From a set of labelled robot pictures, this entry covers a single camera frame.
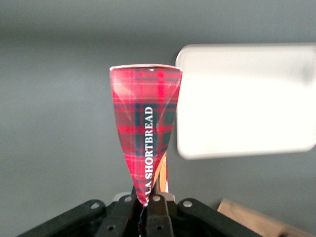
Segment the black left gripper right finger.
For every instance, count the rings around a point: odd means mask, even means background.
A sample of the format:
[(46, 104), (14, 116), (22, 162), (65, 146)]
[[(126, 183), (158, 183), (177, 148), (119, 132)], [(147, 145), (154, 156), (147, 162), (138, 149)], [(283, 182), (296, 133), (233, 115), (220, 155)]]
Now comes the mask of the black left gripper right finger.
[(167, 206), (168, 194), (154, 194), (140, 214), (141, 237), (173, 237), (171, 217)]

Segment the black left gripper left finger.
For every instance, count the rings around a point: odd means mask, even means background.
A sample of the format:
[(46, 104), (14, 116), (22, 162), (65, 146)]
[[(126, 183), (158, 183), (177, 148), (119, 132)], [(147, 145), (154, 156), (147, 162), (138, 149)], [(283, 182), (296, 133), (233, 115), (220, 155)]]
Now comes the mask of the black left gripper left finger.
[(136, 216), (139, 201), (133, 188), (130, 192), (116, 194), (106, 207), (106, 216), (95, 234), (96, 237), (137, 237)]

